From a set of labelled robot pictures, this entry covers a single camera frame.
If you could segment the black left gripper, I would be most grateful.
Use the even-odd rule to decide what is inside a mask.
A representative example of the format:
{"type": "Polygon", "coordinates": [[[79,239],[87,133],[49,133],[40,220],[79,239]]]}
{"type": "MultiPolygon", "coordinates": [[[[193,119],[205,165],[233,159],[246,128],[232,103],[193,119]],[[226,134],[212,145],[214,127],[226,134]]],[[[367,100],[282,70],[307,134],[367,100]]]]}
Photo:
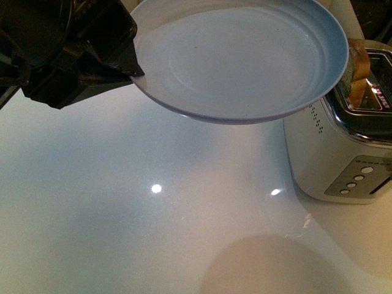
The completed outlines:
{"type": "Polygon", "coordinates": [[[17,91],[61,109],[144,76],[121,1],[2,1],[1,104],[17,91]]]}

